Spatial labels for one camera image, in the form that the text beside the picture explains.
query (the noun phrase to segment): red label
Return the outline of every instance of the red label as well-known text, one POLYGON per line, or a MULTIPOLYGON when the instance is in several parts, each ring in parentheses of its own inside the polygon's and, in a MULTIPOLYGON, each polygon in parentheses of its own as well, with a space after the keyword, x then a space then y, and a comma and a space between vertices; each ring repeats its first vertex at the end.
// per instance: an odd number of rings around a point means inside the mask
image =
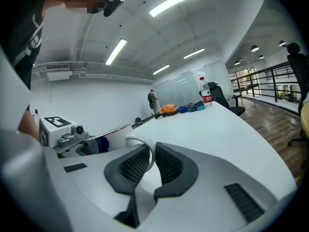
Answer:
POLYGON ((209 103, 209 102, 211 102, 211 95, 203 96, 203 101, 204 101, 204 103, 209 103))

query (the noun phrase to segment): chair seat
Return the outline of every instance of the chair seat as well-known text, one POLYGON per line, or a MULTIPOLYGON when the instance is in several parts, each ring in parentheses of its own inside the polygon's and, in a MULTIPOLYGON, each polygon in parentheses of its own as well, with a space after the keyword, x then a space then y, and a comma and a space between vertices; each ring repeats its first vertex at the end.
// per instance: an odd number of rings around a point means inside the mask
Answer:
POLYGON ((246 109, 242 106, 230 107, 229 110, 238 116, 242 115, 246 111, 246 109))

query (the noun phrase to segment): air conditioner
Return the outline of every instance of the air conditioner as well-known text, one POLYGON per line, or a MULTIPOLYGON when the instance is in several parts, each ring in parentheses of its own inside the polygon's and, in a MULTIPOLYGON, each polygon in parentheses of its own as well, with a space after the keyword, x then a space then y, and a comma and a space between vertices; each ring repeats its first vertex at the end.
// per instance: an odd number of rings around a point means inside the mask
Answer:
POLYGON ((72 75, 70 64, 47 64, 46 73, 49 81, 68 80, 72 75))

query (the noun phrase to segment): wooden floor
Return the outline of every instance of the wooden floor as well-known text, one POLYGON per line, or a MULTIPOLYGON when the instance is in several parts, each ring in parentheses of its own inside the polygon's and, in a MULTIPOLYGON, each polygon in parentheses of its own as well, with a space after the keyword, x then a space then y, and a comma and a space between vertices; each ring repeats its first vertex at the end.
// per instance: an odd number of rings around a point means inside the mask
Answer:
POLYGON ((303 174, 300 166, 306 158, 308 144, 288 141, 299 137, 300 118, 282 109, 258 101, 239 99, 246 108, 240 117, 260 133, 284 160, 294 178, 303 174))

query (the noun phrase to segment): air conditioning vent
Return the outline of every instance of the air conditioning vent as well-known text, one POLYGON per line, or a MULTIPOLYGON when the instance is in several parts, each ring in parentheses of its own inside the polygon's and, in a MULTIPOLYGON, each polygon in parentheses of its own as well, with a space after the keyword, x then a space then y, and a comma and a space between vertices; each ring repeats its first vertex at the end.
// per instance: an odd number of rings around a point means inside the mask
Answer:
POLYGON ((48 64, 46 65, 47 72, 69 71, 69 70, 70 70, 70 64, 48 64))

